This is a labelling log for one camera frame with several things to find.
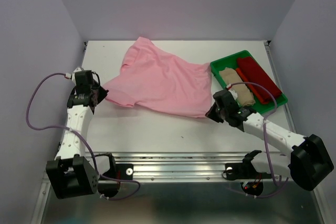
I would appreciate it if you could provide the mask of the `pink t-shirt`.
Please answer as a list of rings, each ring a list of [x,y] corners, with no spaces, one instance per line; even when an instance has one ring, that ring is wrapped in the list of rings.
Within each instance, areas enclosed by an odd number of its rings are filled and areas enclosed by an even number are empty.
[[[203,118],[212,105],[208,63],[189,63],[140,37],[126,52],[120,74],[104,84],[106,100],[123,107]]]

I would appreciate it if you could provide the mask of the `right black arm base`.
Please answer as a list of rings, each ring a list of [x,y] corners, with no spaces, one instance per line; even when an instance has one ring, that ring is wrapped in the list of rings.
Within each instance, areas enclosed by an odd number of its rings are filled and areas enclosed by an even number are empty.
[[[261,196],[264,190],[262,180],[270,179],[271,175],[267,172],[258,172],[252,164],[252,161],[256,161],[257,157],[261,157],[261,154],[264,153],[259,150],[254,150],[246,154],[241,162],[225,164],[222,177],[228,181],[243,180],[246,183],[241,182],[240,186],[247,196],[265,198],[265,196]]]

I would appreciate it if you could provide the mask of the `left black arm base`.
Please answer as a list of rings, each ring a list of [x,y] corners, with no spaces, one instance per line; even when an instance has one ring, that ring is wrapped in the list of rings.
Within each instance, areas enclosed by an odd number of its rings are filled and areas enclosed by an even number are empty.
[[[107,200],[121,200],[130,197],[133,184],[134,165],[131,163],[117,163],[112,153],[99,153],[94,155],[97,168],[103,178],[98,179],[98,193]]]

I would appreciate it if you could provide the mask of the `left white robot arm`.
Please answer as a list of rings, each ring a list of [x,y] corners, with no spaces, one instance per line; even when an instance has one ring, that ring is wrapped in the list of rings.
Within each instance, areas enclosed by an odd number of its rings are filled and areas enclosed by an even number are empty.
[[[98,190],[97,165],[85,157],[86,150],[92,151],[86,137],[95,108],[108,94],[100,80],[94,79],[96,75],[83,68],[66,75],[75,87],[67,101],[67,123],[59,151],[46,165],[46,173],[59,199],[91,195]]]

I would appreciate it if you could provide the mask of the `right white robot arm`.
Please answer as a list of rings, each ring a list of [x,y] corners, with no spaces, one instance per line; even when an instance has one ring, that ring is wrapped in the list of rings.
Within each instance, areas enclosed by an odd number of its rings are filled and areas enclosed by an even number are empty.
[[[214,104],[206,117],[217,122],[227,122],[245,134],[253,135],[279,151],[271,156],[267,151],[254,150],[239,163],[225,165],[226,180],[250,180],[278,175],[292,179],[304,190],[312,191],[333,170],[334,165],[323,140],[312,134],[303,136],[284,129],[265,119],[248,106],[239,106],[230,91],[224,89],[214,94]]]

